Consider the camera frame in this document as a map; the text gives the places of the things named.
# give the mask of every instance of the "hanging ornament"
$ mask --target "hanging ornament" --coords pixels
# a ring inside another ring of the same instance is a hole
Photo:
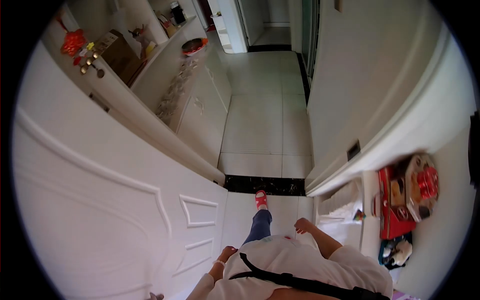
[[[83,56],[85,56],[85,55],[87,54],[87,52],[88,52],[87,48],[83,48],[83,49],[80,51],[80,53],[78,53],[78,56],[82,56],[82,57],[83,57]]]
[[[88,57],[87,60],[85,61],[85,63],[86,63],[87,65],[91,65],[94,60],[95,60],[94,57]]]
[[[63,39],[63,45],[60,48],[61,53],[74,57],[75,53],[77,53],[77,51],[87,42],[84,37],[84,31],[82,29],[77,29],[73,32],[68,31],[59,15],[57,15],[55,19],[66,32],[65,38]]]
[[[87,73],[87,70],[88,70],[88,65],[82,65],[80,67],[80,73],[83,75],[85,73]]]
[[[103,76],[105,76],[105,71],[102,70],[102,69],[98,69],[94,64],[91,64],[92,67],[94,67],[94,69],[96,70],[96,76],[98,78],[102,78]]]
[[[74,65],[74,66],[78,65],[81,60],[82,60],[82,57],[77,56],[77,57],[73,60],[73,65]]]

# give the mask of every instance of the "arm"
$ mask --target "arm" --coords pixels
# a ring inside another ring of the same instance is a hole
[[[298,221],[295,223],[295,228],[299,234],[304,234],[305,232],[310,233],[315,242],[317,242],[320,253],[326,259],[330,258],[335,250],[342,247],[342,244],[318,229],[314,224],[312,224],[312,222],[305,218],[298,219]]]
[[[233,248],[232,246],[227,246],[223,249],[222,253],[218,257],[219,261],[224,263],[230,258],[230,256],[237,252],[238,249]],[[223,265],[221,263],[215,263],[208,272],[205,274],[200,281],[197,283],[193,291],[187,297],[186,300],[205,300],[208,294],[213,290],[217,280],[223,278]]]
[[[227,246],[223,249],[217,260],[226,263],[227,260],[237,251],[238,249],[235,249],[232,246]],[[224,267],[221,263],[215,263],[210,272],[208,272],[213,277],[214,283],[223,278],[223,268]]]

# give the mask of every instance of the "white tile floor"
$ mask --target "white tile floor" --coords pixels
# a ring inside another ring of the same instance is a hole
[[[298,239],[314,245],[309,234],[297,235],[293,225],[301,218],[312,221],[313,199],[297,196],[267,196],[268,210],[272,214],[270,233]],[[254,194],[228,192],[223,223],[222,249],[226,246],[239,248],[250,233],[252,218],[257,212]]]
[[[295,52],[227,55],[232,100],[218,167],[225,174],[305,178],[310,126]]]
[[[255,41],[258,45],[290,45],[290,27],[266,27],[262,35]]]

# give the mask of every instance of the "leg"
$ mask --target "leg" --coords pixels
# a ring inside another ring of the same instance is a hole
[[[253,217],[252,228],[250,234],[247,236],[245,243],[253,240],[261,240],[264,237],[270,236],[270,223],[272,222],[272,215],[266,209],[260,209]]]

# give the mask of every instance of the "bracelet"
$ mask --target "bracelet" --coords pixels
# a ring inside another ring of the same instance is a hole
[[[225,263],[224,263],[223,261],[216,260],[216,261],[214,261],[212,264],[216,264],[216,263],[221,263],[221,264],[225,267]]]

